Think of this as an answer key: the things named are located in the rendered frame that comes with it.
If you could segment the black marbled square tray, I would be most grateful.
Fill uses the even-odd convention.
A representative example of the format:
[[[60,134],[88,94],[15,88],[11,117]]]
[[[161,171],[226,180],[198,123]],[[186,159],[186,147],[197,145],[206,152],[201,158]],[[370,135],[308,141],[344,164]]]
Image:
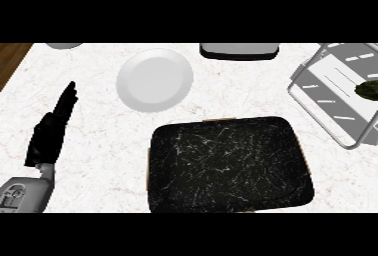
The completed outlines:
[[[154,213],[234,213],[303,206],[309,167],[281,117],[170,124],[151,139],[148,204]]]

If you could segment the dark green squash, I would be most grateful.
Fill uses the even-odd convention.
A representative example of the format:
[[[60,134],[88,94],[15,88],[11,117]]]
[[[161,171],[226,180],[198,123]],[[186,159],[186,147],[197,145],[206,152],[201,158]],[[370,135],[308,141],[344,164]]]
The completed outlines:
[[[355,92],[362,98],[378,101],[378,80],[371,80],[359,84]]]

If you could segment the white oval plate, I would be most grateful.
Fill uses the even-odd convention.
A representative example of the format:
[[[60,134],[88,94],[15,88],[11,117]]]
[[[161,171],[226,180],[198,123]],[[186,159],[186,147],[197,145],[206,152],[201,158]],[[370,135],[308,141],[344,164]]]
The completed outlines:
[[[184,55],[170,49],[151,49],[124,63],[117,76],[117,93],[133,110],[161,112],[182,102],[192,83],[194,71]]]

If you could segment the grey and black appliance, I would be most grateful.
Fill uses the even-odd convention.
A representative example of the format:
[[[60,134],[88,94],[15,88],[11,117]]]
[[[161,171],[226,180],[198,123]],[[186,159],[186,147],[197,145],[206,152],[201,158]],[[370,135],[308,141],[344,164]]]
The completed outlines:
[[[280,52],[278,43],[201,43],[200,53],[209,59],[254,61],[272,60]]]

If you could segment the grey round object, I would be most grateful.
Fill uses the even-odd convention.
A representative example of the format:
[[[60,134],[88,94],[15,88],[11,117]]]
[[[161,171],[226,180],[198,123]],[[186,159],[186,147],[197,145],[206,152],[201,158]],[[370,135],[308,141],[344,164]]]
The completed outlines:
[[[49,47],[52,47],[54,49],[73,49],[76,47],[79,47],[83,43],[46,43],[49,45]]]

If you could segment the brown wooden panel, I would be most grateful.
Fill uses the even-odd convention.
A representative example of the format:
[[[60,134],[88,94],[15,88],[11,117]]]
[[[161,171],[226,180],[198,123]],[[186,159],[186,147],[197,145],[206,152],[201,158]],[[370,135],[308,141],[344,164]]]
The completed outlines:
[[[0,43],[0,91],[33,47],[31,43]]]

